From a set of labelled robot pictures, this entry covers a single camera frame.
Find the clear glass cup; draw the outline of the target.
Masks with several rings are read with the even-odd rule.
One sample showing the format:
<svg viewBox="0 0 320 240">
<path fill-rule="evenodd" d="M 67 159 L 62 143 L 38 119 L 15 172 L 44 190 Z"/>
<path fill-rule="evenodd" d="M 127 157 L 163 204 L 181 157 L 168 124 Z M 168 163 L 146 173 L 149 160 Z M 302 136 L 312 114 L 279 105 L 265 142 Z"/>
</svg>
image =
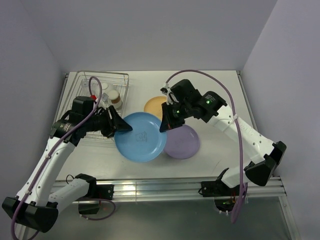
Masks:
<svg viewBox="0 0 320 240">
<path fill-rule="evenodd" d="M 81 95 L 90 97 L 91 95 L 96 95 L 97 84 L 94 80 L 92 80 L 89 84 L 88 79 L 84 79 L 81 81 Z"/>
</svg>

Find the steel cup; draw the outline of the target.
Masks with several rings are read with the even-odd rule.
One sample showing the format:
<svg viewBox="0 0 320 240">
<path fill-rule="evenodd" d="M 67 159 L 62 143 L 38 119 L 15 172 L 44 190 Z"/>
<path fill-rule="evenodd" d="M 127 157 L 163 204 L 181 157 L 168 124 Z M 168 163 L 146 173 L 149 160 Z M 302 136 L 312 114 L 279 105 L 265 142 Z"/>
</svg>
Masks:
<svg viewBox="0 0 320 240">
<path fill-rule="evenodd" d="M 107 93 L 108 103 L 110 106 L 113 106 L 115 109 L 120 109 L 122 107 L 122 99 L 120 93 L 117 90 L 111 90 Z"/>
</svg>

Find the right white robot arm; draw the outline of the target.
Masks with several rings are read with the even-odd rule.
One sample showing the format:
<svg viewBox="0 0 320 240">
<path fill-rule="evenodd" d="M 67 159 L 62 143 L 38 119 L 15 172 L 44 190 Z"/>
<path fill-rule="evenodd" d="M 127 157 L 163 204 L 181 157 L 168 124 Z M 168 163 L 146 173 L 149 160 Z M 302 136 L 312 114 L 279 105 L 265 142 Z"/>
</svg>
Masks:
<svg viewBox="0 0 320 240">
<path fill-rule="evenodd" d="M 162 107 L 160 131 L 171 131 L 185 124 L 193 117 L 217 128 L 231 140 L 239 144 L 241 161 L 238 167 L 226 169 L 216 183 L 217 191 L 229 194 L 241 182 L 251 182 L 264 187 L 279 166 L 287 146 L 274 142 L 236 115 L 232 107 L 213 91 L 201 94 L 188 79 L 183 79 L 169 87 L 165 84 L 161 92 L 166 95 Z"/>
</svg>

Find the blue plate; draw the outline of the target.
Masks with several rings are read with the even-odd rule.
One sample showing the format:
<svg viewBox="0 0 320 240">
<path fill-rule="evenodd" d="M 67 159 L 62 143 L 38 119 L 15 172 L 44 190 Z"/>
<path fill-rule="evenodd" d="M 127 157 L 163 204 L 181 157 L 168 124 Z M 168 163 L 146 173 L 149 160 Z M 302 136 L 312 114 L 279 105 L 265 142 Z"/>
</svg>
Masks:
<svg viewBox="0 0 320 240">
<path fill-rule="evenodd" d="M 146 163 L 157 158 L 164 150 L 167 134 L 160 132 L 161 120 L 147 112 L 135 112 L 124 118 L 131 131 L 117 132 L 114 142 L 126 159 Z"/>
</svg>

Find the white ceramic bowl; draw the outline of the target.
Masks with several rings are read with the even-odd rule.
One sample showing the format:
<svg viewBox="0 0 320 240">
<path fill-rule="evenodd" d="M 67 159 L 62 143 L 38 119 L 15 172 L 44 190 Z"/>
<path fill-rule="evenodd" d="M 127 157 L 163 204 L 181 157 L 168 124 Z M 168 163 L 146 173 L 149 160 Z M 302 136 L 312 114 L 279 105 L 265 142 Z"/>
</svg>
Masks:
<svg viewBox="0 0 320 240">
<path fill-rule="evenodd" d="M 109 93 L 110 91 L 114 90 L 113 84 L 108 83 L 108 82 L 102 82 L 101 88 L 102 88 L 102 91 L 106 94 Z"/>
</svg>

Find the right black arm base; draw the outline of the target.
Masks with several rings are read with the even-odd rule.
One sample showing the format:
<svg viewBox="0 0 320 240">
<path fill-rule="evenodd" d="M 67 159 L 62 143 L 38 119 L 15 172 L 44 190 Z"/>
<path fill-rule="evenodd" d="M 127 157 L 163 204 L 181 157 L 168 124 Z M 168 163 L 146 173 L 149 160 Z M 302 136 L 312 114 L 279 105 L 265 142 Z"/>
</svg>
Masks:
<svg viewBox="0 0 320 240">
<path fill-rule="evenodd" d="M 229 188 L 220 180 L 202 181 L 198 193 L 204 198 L 214 198 L 216 208 L 222 212 L 232 211 L 236 204 L 236 197 L 240 193 L 240 186 Z"/>
</svg>

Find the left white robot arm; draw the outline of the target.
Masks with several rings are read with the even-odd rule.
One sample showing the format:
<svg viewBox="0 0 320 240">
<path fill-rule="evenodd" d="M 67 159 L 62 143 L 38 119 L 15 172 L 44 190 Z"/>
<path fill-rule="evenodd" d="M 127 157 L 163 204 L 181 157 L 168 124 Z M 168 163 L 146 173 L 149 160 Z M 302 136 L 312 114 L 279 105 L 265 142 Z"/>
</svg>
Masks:
<svg viewBox="0 0 320 240">
<path fill-rule="evenodd" d="M 2 203 L 13 226 L 20 224 L 46 233 L 59 213 L 74 201 L 96 197 L 97 180 L 84 173 L 60 190 L 51 190 L 66 160 L 88 132 L 101 132 L 111 138 L 116 132 L 132 131 L 113 106 L 103 108 L 97 103 L 91 97 L 77 96 L 71 109 L 53 124 L 45 150 L 26 184 L 15 197 L 6 197 Z"/>
</svg>

